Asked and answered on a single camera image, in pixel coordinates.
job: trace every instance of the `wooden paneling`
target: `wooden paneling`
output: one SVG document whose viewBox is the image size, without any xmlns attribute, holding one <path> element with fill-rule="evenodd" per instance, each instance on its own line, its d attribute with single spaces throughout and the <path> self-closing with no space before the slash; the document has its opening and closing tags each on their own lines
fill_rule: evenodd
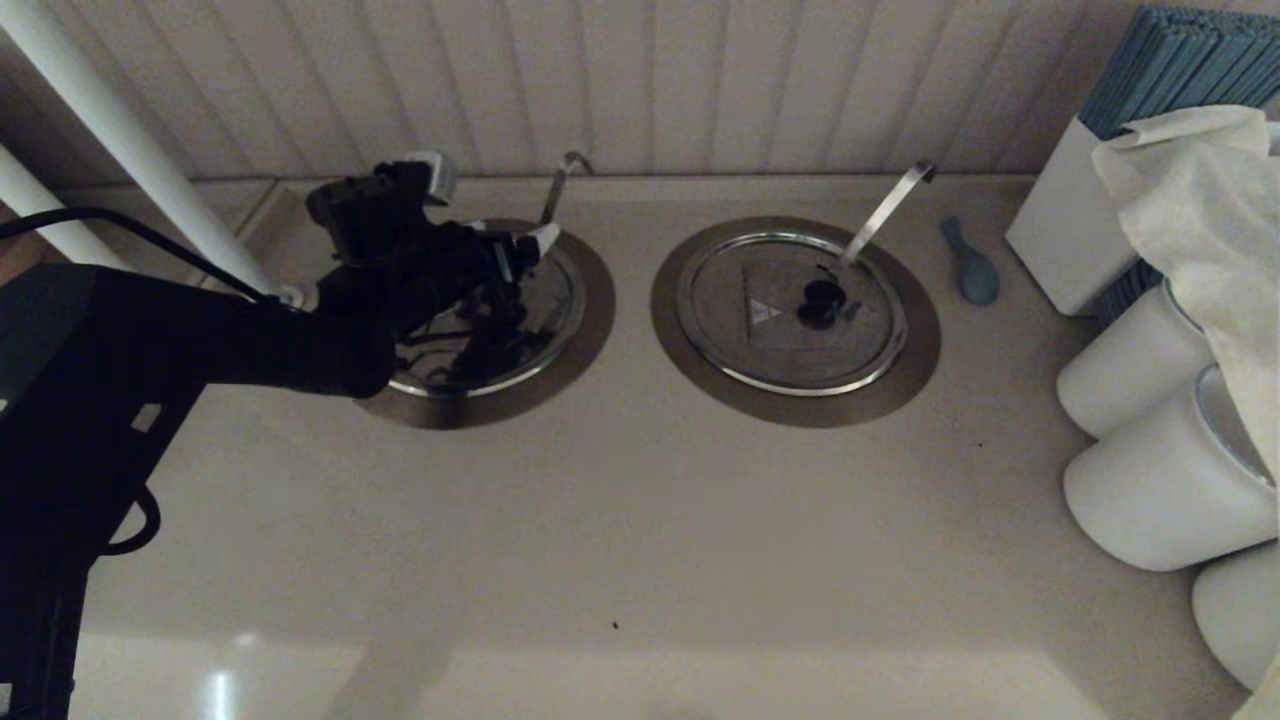
<svg viewBox="0 0 1280 720">
<path fill-rule="evenodd" d="M 1175 0 L 1155 0 L 1172 4 Z M 1036 172 L 1138 0 L 49 0 L 195 178 Z M 1275 0 L 1176 0 L 1280 14 Z M 127 176 L 0 35 L 0 141 Z"/>
</svg>

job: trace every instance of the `white towel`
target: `white towel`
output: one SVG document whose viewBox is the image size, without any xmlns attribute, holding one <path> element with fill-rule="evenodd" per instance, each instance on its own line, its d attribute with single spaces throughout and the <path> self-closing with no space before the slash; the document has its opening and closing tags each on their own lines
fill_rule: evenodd
<svg viewBox="0 0 1280 720">
<path fill-rule="evenodd" d="M 1134 132 L 1094 149 L 1093 167 L 1134 250 L 1204 329 L 1249 437 L 1280 479 L 1280 158 L 1267 156 L 1266 115 L 1189 108 L 1125 127 Z M 1280 661 L 1236 719 L 1274 719 L 1277 708 Z"/>
</svg>

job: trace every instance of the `black knob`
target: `black knob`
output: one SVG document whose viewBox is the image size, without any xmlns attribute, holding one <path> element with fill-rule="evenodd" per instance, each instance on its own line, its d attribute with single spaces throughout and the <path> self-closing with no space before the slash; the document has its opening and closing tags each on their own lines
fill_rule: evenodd
<svg viewBox="0 0 1280 720">
<path fill-rule="evenodd" d="M 832 281 L 813 281 L 804 288 L 804 305 L 796 310 L 800 324 L 824 331 L 836 324 L 836 316 L 849 296 Z"/>
</svg>

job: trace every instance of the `countertop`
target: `countertop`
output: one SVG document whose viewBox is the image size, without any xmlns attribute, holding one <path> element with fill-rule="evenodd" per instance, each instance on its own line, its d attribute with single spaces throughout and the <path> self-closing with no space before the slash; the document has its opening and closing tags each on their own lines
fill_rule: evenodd
<svg viewBox="0 0 1280 720">
<path fill-rule="evenodd" d="M 211 387 L 151 487 L 146 550 L 90 578 L 73 716 L 1224 717 L 1190 573 L 1123 565 L 1074 524 L 1089 439 L 1059 369 L 1094 332 L 1002 240 L 1029 178 L 940 177 L 876 242 L 942 327 L 929 384 L 869 424 L 768 424 L 700 392 L 649 318 L 710 224 L 856 227 L 896 178 L 573 178 L 558 220 L 617 287 L 591 368 L 452 432 L 353 402 Z M 332 266 L 282 183 L 251 222 L 284 282 Z M 463 181 L 445 217 L 536 218 L 545 179 Z M 937 231 L 1002 275 L 966 305 Z"/>
</svg>

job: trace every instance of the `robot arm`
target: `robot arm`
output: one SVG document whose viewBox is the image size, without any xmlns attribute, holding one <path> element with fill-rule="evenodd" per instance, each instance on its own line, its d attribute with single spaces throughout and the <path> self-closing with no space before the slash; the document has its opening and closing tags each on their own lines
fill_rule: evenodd
<svg viewBox="0 0 1280 720">
<path fill-rule="evenodd" d="M 443 169 L 379 165 L 308 196 L 342 261 L 312 313 L 92 265 L 0 288 L 0 717 L 65 717 L 88 569 L 157 530 L 146 480 L 206 384 L 369 397 L 397 342 L 463 296 L 479 291 L 494 323 L 520 315 L 538 241 L 429 222 Z M 146 529 L 109 544 L 134 503 Z"/>
</svg>

